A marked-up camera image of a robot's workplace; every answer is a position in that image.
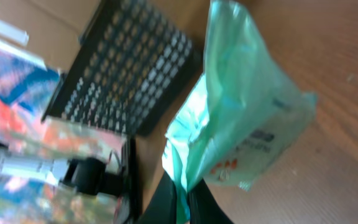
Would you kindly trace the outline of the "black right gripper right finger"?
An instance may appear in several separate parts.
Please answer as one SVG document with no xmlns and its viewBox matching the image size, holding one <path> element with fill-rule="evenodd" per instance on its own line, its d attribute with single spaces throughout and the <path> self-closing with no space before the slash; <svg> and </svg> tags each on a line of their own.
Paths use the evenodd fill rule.
<svg viewBox="0 0 358 224">
<path fill-rule="evenodd" d="M 188 192 L 188 206 L 191 224 L 233 224 L 221 210 L 203 179 Z"/>
</svg>

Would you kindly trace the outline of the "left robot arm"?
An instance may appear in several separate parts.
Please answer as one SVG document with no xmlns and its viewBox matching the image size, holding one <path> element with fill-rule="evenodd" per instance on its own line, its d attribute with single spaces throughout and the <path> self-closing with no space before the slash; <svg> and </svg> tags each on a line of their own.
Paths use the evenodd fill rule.
<svg viewBox="0 0 358 224">
<path fill-rule="evenodd" d="M 131 205 L 118 150 L 61 154 L 0 142 L 0 223 L 132 223 Z"/>
</svg>

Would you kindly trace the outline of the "white teal wipes pack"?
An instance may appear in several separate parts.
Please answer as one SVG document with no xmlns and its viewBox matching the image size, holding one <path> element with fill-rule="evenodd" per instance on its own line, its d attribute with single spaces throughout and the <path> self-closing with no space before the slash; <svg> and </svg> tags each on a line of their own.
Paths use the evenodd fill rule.
<svg viewBox="0 0 358 224">
<path fill-rule="evenodd" d="M 203 74 L 165 134 L 177 223 L 190 220 L 186 198 L 202 181 L 249 190 L 311 123 L 316 103 L 270 56 L 242 4 L 212 1 Z"/>
</svg>

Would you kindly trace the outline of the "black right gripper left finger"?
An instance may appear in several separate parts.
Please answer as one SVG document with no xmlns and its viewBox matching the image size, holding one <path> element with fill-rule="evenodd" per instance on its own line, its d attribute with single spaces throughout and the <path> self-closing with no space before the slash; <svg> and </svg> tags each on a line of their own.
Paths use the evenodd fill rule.
<svg viewBox="0 0 358 224">
<path fill-rule="evenodd" d="M 145 212 L 136 224 L 176 224 L 177 191 L 170 176 L 164 172 Z"/>
</svg>

